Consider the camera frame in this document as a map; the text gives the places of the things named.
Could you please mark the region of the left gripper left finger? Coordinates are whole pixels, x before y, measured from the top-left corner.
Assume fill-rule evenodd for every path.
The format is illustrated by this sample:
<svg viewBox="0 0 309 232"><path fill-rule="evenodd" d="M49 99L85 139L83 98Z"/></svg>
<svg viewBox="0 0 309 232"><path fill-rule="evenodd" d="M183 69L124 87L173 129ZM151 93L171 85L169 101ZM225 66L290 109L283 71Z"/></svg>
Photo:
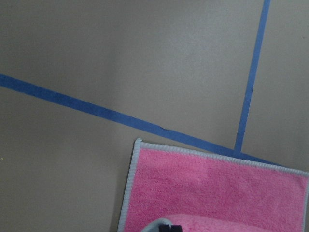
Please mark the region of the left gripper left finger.
<svg viewBox="0 0 309 232"><path fill-rule="evenodd" d="M160 225L159 226L159 232L170 232L170 226L169 225Z"/></svg>

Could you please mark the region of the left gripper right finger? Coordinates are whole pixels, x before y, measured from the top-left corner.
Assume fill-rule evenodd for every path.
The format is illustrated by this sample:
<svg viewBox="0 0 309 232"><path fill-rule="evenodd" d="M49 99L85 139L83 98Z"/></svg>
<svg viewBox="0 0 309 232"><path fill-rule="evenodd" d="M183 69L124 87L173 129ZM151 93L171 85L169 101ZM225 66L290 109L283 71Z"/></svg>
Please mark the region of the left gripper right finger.
<svg viewBox="0 0 309 232"><path fill-rule="evenodd" d="M170 227L171 232L182 232L181 225L171 225Z"/></svg>

